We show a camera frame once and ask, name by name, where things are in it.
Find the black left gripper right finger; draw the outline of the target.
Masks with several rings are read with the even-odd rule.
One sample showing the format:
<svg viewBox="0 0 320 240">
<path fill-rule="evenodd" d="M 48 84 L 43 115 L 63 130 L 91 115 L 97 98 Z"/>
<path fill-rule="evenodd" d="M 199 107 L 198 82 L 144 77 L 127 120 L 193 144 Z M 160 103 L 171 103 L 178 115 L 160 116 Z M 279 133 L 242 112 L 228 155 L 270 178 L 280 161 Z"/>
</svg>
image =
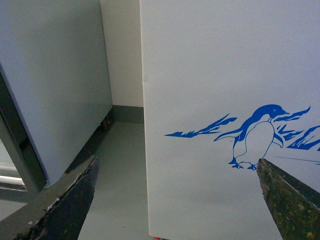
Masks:
<svg viewBox="0 0 320 240">
<path fill-rule="evenodd" d="M 284 240 L 320 238 L 320 193 L 261 158 L 257 175 L 264 201 Z"/>
</svg>

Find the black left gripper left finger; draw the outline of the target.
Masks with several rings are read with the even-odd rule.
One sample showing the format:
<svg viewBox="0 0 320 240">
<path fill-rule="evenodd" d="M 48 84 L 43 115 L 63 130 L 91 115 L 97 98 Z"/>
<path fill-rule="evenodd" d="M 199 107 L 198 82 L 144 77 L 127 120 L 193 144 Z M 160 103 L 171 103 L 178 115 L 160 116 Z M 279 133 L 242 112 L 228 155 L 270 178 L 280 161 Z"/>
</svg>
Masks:
<svg viewBox="0 0 320 240">
<path fill-rule="evenodd" d="M 2 240 L 76 240 L 100 170 L 95 155 L 0 222 Z"/>
</svg>

